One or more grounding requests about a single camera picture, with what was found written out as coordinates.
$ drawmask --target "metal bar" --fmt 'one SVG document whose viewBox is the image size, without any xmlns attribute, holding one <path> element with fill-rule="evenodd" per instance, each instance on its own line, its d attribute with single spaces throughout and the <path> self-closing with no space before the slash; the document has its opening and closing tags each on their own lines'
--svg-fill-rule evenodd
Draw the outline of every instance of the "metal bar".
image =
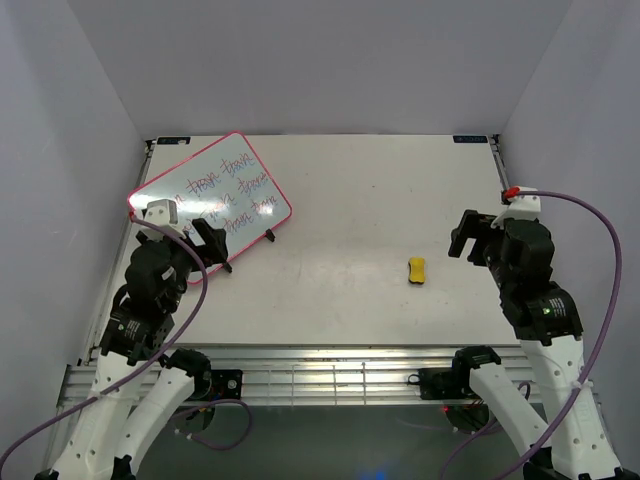
<svg viewBox="0 0 640 480">
<path fill-rule="evenodd" d="M 286 348 L 204 347 L 213 368 L 244 372 L 242 398 L 253 406 L 425 405 L 454 401 L 424 401 L 407 378 L 419 368 L 448 367 L 459 347 Z M 496 347 L 514 383 L 533 382 L 529 362 L 518 347 Z M 146 395 L 160 367 L 152 367 L 140 389 Z M 60 407 L 84 400 L 95 366 L 70 368 Z M 539 403 L 532 388 L 532 402 Z"/>
</svg>

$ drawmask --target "whiteboard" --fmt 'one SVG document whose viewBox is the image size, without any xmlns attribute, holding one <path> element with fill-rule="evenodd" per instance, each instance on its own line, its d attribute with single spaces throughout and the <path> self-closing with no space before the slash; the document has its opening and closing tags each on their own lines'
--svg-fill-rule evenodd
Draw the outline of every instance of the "whiteboard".
<svg viewBox="0 0 640 480">
<path fill-rule="evenodd" d="M 227 232 L 228 261 L 278 227 L 292 213 L 291 204 L 240 132 L 212 142 L 144 185 L 127 199 L 142 218 L 142 210 L 155 200 L 176 202 L 178 226 L 196 245 L 204 243 L 191 224 L 204 218 L 213 228 Z M 222 265 L 209 267 L 209 274 Z M 189 282 L 202 281 L 193 272 Z"/>
<path fill-rule="evenodd" d="M 145 178 L 217 138 L 156 145 Z M 488 270 L 447 256 L 465 209 L 503 208 L 489 144 L 456 144 L 450 135 L 248 139 L 295 214 L 275 243 L 256 243 L 235 259 L 231 275 L 210 277 L 181 344 L 517 344 Z M 127 235 L 108 299 L 124 283 L 137 231 Z M 427 264 L 421 286 L 408 282 L 414 256 Z M 182 297 L 177 326 L 199 294 L 195 285 Z"/>
</svg>

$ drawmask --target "pink border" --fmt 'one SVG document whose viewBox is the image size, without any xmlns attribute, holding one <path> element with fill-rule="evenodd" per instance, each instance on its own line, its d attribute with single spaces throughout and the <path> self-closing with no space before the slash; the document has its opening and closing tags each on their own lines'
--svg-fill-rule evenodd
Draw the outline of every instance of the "pink border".
<svg viewBox="0 0 640 480">
<path fill-rule="evenodd" d="M 207 145 L 206 147 L 204 147 L 202 150 L 197 151 L 196 153 L 194 153 L 193 155 L 185 158 L 183 161 L 181 161 L 180 163 L 174 165 L 173 167 L 171 167 L 169 170 L 162 172 L 160 175 L 152 178 L 151 180 L 149 180 L 148 182 L 140 185 L 138 188 L 134 189 L 131 191 L 131 193 L 129 193 L 129 195 L 127 196 L 127 205 L 129 205 L 129 211 L 131 213 L 135 213 L 135 208 L 133 208 L 131 206 L 131 196 L 136 193 L 137 191 L 143 189 L 144 187 L 146 187 L 147 185 L 149 185 L 150 183 L 155 182 L 156 180 L 158 180 L 160 177 L 165 176 L 167 173 L 175 170 L 176 168 L 178 168 L 180 165 L 182 165 L 183 163 L 188 162 L 189 160 L 192 160 L 193 158 L 197 157 L 198 155 L 200 155 L 202 152 L 204 152 L 205 150 L 208 150 L 209 148 L 213 147 L 214 145 L 216 145 L 217 143 L 220 143 L 222 140 L 229 138 L 231 135 L 240 135 L 245 142 L 247 142 L 247 145 L 249 146 L 249 148 L 251 149 L 251 151 L 253 152 L 253 154 L 256 156 L 256 158 L 258 159 L 258 161 L 260 162 L 260 165 L 262 165 L 262 168 L 264 168 L 264 171 L 267 173 L 267 175 L 269 175 L 269 178 L 271 179 L 271 181 L 273 182 L 273 184 L 275 185 L 275 187 L 278 189 L 278 192 L 280 192 L 280 195 L 282 195 L 282 198 L 284 198 L 284 201 L 287 202 L 287 205 L 289 205 L 289 215 L 281 220 L 280 222 L 278 222 L 275 226 L 271 227 L 271 230 L 275 230 L 276 228 L 278 228 L 280 225 L 282 225 L 284 222 L 286 222 L 287 220 L 289 220 L 289 218 L 291 218 L 291 215 L 293 215 L 293 207 L 291 206 L 291 203 L 289 202 L 289 199 L 284 195 L 284 193 L 282 192 L 282 190 L 280 189 L 280 186 L 276 183 L 276 181 L 273 179 L 273 176 L 271 175 L 271 172 L 269 172 L 269 170 L 267 169 L 267 167 L 265 166 L 264 162 L 262 161 L 262 159 L 260 158 L 260 156 L 258 155 L 258 153 L 255 151 L 255 149 L 253 148 L 253 146 L 249 143 L 249 140 L 247 140 L 247 137 L 245 136 L 244 133 L 238 131 L 238 130 L 234 130 L 233 132 L 230 132 L 228 134 L 226 134 L 224 137 L 219 138 L 218 140 L 216 140 L 215 142 L 213 142 L 210 145 Z M 253 246 L 254 244 L 256 244 L 259 240 L 263 239 L 266 236 L 266 232 L 263 233 L 262 235 L 260 235 L 258 238 L 256 238 L 253 242 L 251 242 L 249 245 L 247 245 L 246 247 L 244 247 L 242 250 L 240 250 L 238 253 L 236 253 L 234 256 L 229 257 L 229 262 L 231 260 L 233 260 L 234 258 L 236 258 L 238 255 L 240 255 L 241 253 L 243 253 L 245 250 L 247 250 L 249 247 Z M 209 275 L 217 272 L 218 270 L 220 270 L 222 268 L 222 265 L 218 265 L 215 269 L 211 270 L 209 272 Z M 199 283 L 201 283 L 202 280 L 198 280 L 197 282 L 189 282 L 190 285 L 197 285 Z"/>
</svg>

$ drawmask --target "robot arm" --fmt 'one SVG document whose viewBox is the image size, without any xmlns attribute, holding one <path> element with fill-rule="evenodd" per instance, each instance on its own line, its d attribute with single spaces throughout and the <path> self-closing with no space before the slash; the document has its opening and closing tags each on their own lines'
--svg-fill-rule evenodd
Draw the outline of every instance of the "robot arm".
<svg viewBox="0 0 640 480">
<path fill-rule="evenodd" d="M 550 281 L 555 247 L 549 231 L 537 220 L 538 197 L 509 202 L 497 217 L 467 210 L 451 234 L 449 256 L 459 257 L 466 240 L 475 239 L 468 260 L 488 267 L 493 275 L 502 311 L 531 362 L 547 417 L 553 419 L 579 385 L 583 328 L 571 296 Z M 465 350 L 459 352 L 461 358 Z M 516 399 L 516 389 L 511 382 L 507 385 L 499 362 L 485 356 L 484 362 L 467 361 L 462 372 L 459 381 L 466 382 L 494 411 L 518 452 L 529 450 L 547 426 Z M 526 480 L 640 478 L 620 467 L 589 382 L 582 385 L 576 403 L 545 447 L 551 447 L 550 460 L 548 449 L 540 450 L 525 465 Z"/>
<path fill-rule="evenodd" d="M 224 230 L 212 229 L 203 219 L 194 220 L 204 240 L 204 245 L 196 246 L 179 230 L 175 213 L 173 201 L 158 200 L 148 205 L 144 218 L 178 232 L 205 266 L 226 262 Z M 141 245 L 131 255 L 126 285 L 115 295 L 100 341 L 96 376 L 89 393 L 98 400 L 82 411 L 62 455 L 36 480 L 133 480 L 153 439 L 210 371 L 204 355 L 177 350 L 131 417 L 142 375 L 102 396 L 105 388 L 159 354 L 174 325 L 171 314 L 177 310 L 195 267 L 187 252 L 167 237 L 143 229 L 137 239 Z"/>
</svg>

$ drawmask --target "purple cable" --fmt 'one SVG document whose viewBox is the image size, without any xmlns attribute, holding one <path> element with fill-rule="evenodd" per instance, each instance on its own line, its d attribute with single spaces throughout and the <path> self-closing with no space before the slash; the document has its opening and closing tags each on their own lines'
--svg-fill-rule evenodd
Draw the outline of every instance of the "purple cable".
<svg viewBox="0 0 640 480">
<path fill-rule="evenodd" d="M 566 195 L 564 193 L 555 193 L 555 192 L 546 192 L 546 191 L 520 191 L 517 194 L 518 196 L 528 195 L 528 196 L 540 196 L 540 197 L 553 197 L 560 198 L 562 200 L 567 200 L 571 203 L 575 203 L 580 205 L 581 207 L 589 210 L 596 217 L 600 219 L 604 226 L 607 227 L 609 231 L 609 235 L 611 235 L 611 240 L 613 240 L 613 250 L 615 253 L 615 272 L 613 275 L 613 287 L 611 289 L 611 298 L 609 299 L 609 306 L 607 307 L 607 312 L 604 316 L 604 321 L 602 322 L 602 327 L 600 328 L 600 333 L 598 334 L 598 338 L 596 339 L 596 343 L 593 347 L 593 351 L 589 356 L 589 359 L 584 365 L 584 369 L 578 376 L 578 382 L 581 384 L 584 383 L 587 378 L 589 378 L 589 373 L 593 368 L 593 365 L 596 363 L 598 359 L 598 355 L 600 355 L 600 350 L 602 350 L 602 345 L 604 344 L 604 340 L 607 336 L 607 331 L 609 330 L 609 326 L 611 325 L 611 320 L 613 318 L 613 312 L 616 308 L 616 302 L 618 301 L 618 294 L 620 293 L 620 280 L 622 278 L 622 249 L 620 248 L 620 239 L 618 238 L 618 234 L 616 233 L 616 229 L 613 224 L 609 221 L 607 217 L 604 216 L 602 212 L 600 212 L 597 208 L 589 205 L 584 200 L 580 200 L 579 198 L 573 197 L 571 195 Z M 574 388 L 571 390 L 571 394 L 567 398 L 567 402 L 558 412 L 558 416 L 553 419 L 553 421 L 549 424 L 544 433 L 540 436 L 538 441 L 534 443 L 531 448 L 522 455 L 516 463 L 514 463 L 511 467 L 506 469 L 500 475 L 495 477 L 494 480 L 502 480 L 506 478 L 508 475 L 511 475 L 513 472 L 518 470 L 522 465 L 527 463 L 531 457 L 533 457 L 538 450 L 551 438 L 551 435 L 558 426 L 562 423 L 564 418 L 573 407 L 573 404 L 576 402 L 578 395 L 580 394 L 580 388 Z"/>
<path fill-rule="evenodd" d="M 205 447 L 211 449 L 211 450 L 216 450 L 218 452 L 224 452 L 226 450 L 231 450 L 232 448 L 236 448 L 238 445 L 240 445 L 242 442 L 244 442 L 246 440 L 246 438 L 249 436 L 249 434 L 251 433 L 251 430 L 253 428 L 253 415 L 251 414 L 251 409 L 249 408 L 249 405 L 247 405 L 246 403 L 244 403 L 242 400 L 236 400 L 233 398 L 228 398 L 228 399 L 223 399 L 223 400 L 213 400 L 212 402 L 209 402 L 205 405 L 201 405 L 199 407 L 194 407 L 194 408 L 190 408 L 188 410 L 185 410 L 184 412 L 179 412 L 176 413 L 175 415 L 173 415 L 169 420 L 175 420 L 176 418 L 181 418 L 181 417 L 185 417 L 187 415 L 190 415 L 193 412 L 197 412 L 202 408 L 208 408 L 208 407 L 215 407 L 216 405 L 223 405 L 225 403 L 230 403 L 233 405 L 240 405 L 242 408 L 244 408 L 244 411 L 247 412 L 247 427 L 244 429 L 244 432 L 242 433 L 242 435 L 240 436 L 240 438 L 238 438 L 235 442 L 230 443 L 229 445 L 214 445 L 212 443 L 209 443 L 207 440 L 205 440 L 204 438 L 200 437 L 199 435 L 191 435 L 191 440 L 204 445 Z M 184 434 L 184 432 L 180 432 L 178 430 L 177 433 L 182 433 L 183 435 L 187 436 L 186 434 Z"/>
<path fill-rule="evenodd" d="M 142 225 L 143 227 L 147 227 L 147 228 L 150 228 L 150 229 L 155 230 L 157 232 L 160 232 L 163 235 L 166 235 L 167 237 L 169 237 L 174 242 L 176 242 L 178 245 L 180 245 L 180 247 L 182 247 L 191 256 L 191 258 L 194 259 L 194 261 L 196 262 L 196 265 L 198 266 L 198 268 L 202 272 L 202 291 L 200 292 L 200 298 L 196 302 L 196 305 L 193 308 L 193 311 L 189 314 L 189 316 L 185 320 L 184 324 L 178 329 L 176 334 L 173 337 L 171 337 L 167 341 L 167 343 L 165 343 L 162 346 L 162 348 L 160 348 L 160 350 L 154 356 L 152 356 L 149 360 L 147 360 L 140 368 L 137 368 L 136 370 L 131 372 L 126 377 L 123 377 L 122 379 L 118 380 L 117 382 L 115 382 L 110 387 L 105 388 L 102 392 L 100 392 L 101 396 L 102 395 L 107 395 L 107 394 L 113 392 L 115 389 L 120 388 L 125 383 L 131 381 L 132 379 L 134 379 L 135 377 L 137 377 L 138 375 L 143 373 L 145 370 L 147 370 L 162 355 L 164 355 L 165 352 L 167 350 L 169 350 L 173 346 L 174 343 L 176 343 L 178 338 L 180 338 L 180 336 L 184 333 L 184 331 L 189 327 L 191 322 L 193 322 L 193 319 L 198 314 L 198 311 L 200 310 L 200 307 L 202 307 L 202 304 L 204 303 L 204 299 L 205 299 L 205 297 L 207 295 L 207 287 L 208 287 L 208 283 L 209 283 L 208 276 L 207 276 L 207 269 L 205 268 L 204 264 L 202 263 L 202 260 L 200 260 L 200 257 L 198 257 L 198 254 L 196 252 L 194 252 L 191 249 L 191 247 L 189 247 L 189 245 L 184 243 L 180 239 L 180 237 L 178 236 L 177 233 L 175 233 L 173 230 L 164 229 L 162 227 L 158 227 L 157 225 L 153 225 L 153 224 L 151 224 L 149 222 L 145 222 L 144 220 L 140 220 L 140 219 L 136 218 L 135 216 L 131 216 L 131 221 L 133 223 L 137 223 L 138 225 Z M 85 401 L 79 403 L 78 405 L 70 408 L 66 412 L 61 413 L 60 415 L 56 415 L 55 417 L 51 418 L 50 420 L 47 420 L 43 424 L 41 424 L 41 425 L 37 426 L 36 428 L 34 428 L 33 430 L 25 433 L 22 437 L 20 437 L 18 440 L 13 442 L 9 446 L 9 448 L 7 448 L 7 450 L 2 454 L 2 457 L 0 457 L 0 480 L 2 480 L 2 469 L 4 468 L 5 464 L 7 463 L 7 459 L 9 458 L 9 456 L 20 445 L 22 445 L 24 442 L 29 440 L 31 437 L 33 437 L 33 436 L 37 435 L 38 433 L 40 433 L 41 431 L 45 430 L 46 428 L 49 428 L 51 425 L 54 425 L 54 424 L 58 423 L 60 420 L 63 420 L 65 418 L 67 418 L 68 416 L 73 415 L 76 412 L 79 412 L 83 408 L 88 407 L 89 405 L 97 402 L 98 399 L 99 399 L 99 397 L 91 397 L 91 398 L 86 399 Z"/>
<path fill-rule="evenodd" d="M 522 387 L 527 387 L 527 390 L 524 393 L 524 398 L 526 400 L 529 400 L 529 397 L 531 396 L 531 384 L 529 382 L 521 382 L 520 385 L 518 385 L 518 390 L 521 390 Z M 498 432 L 502 431 L 502 427 L 500 425 L 498 425 L 498 427 L 495 428 L 495 429 L 491 428 L 493 425 L 496 424 L 497 421 L 498 420 L 494 417 L 491 421 L 487 422 L 487 424 L 484 427 L 482 427 L 480 430 L 478 430 L 478 432 L 475 435 L 471 435 L 471 437 L 467 438 L 464 442 L 462 442 L 460 445 L 458 445 L 453 452 L 451 452 L 451 454 L 449 455 L 449 458 L 447 458 L 447 460 L 444 462 L 444 465 L 442 465 L 442 468 L 440 469 L 440 475 L 438 477 L 439 480 L 444 480 L 444 476 L 447 473 L 447 468 L 449 468 L 449 465 L 451 465 L 453 460 L 471 442 L 473 442 L 475 439 L 477 439 L 477 438 L 479 438 L 479 437 L 481 437 L 483 435 L 492 435 L 494 433 L 498 433 Z"/>
</svg>

